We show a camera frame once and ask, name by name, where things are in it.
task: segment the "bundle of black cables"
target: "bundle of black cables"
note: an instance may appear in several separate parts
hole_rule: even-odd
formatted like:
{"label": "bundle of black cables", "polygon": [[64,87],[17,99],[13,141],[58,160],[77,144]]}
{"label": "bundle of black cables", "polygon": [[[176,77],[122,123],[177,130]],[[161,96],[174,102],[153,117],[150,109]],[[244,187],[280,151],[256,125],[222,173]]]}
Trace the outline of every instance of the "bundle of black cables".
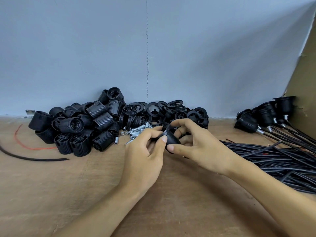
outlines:
{"label": "bundle of black cables", "polygon": [[294,112],[294,97],[275,100],[239,112],[235,128],[249,133],[258,132],[277,143],[269,147],[223,143],[293,189],[316,194],[316,140],[295,128],[288,120]]}

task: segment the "person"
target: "person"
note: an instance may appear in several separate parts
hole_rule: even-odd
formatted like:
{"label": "person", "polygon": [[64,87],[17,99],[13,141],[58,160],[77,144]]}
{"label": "person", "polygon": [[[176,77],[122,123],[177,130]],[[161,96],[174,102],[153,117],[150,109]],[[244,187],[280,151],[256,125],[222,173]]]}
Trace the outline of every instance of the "person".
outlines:
{"label": "person", "polygon": [[[255,164],[235,154],[208,130],[190,119],[171,123],[178,126],[174,135],[182,145],[168,145],[168,151],[188,157],[200,166],[229,177],[245,188],[270,213],[289,236],[316,236],[316,203],[260,170]],[[110,236],[132,207],[156,182],[163,164],[167,137],[156,143],[162,127],[145,129],[125,148],[124,169],[119,184],[95,206],[54,237]]]}

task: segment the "plywood surface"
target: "plywood surface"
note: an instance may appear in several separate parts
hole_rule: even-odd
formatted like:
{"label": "plywood surface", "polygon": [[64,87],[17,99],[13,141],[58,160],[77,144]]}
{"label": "plywood surface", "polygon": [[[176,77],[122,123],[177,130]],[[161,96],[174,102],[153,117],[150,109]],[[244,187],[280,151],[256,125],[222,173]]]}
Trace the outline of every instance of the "plywood surface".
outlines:
{"label": "plywood surface", "polygon": [[[47,147],[30,130],[29,120],[0,119],[0,142],[6,150],[37,158],[64,157]],[[258,134],[233,128],[233,120],[211,120],[209,130],[219,139],[268,145]],[[102,198],[120,180],[124,144],[120,138],[105,152],[85,157],[34,162],[0,153],[0,236],[51,236]],[[208,172],[189,159],[164,155],[154,186],[121,222],[113,236],[286,236],[263,207],[230,179]]]}

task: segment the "orange wire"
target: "orange wire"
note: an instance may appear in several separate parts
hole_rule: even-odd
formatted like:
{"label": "orange wire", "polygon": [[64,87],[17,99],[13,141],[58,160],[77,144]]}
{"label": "orange wire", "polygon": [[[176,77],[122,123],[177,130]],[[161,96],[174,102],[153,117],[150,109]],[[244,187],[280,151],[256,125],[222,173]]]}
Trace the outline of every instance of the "orange wire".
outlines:
{"label": "orange wire", "polygon": [[57,147],[49,147],[49,148],[30,148],[30,147],[27,147],[26,145],[24,145],[21,141],[19,141],[19,139],[18,139],[18,131],[19,131],[19,129],[21,128],[21,126],[22,126],[23,124],[21,124],[19,127],[18,127],[18,129],[15,131],[15,133],[14,133],[14,139],[16,140],[16,142],[20,145],[20,146],[22,146],[23,148],[26,148],[26,149],[28,149],[28,150],[48,150],[48,149],[56,149]]}

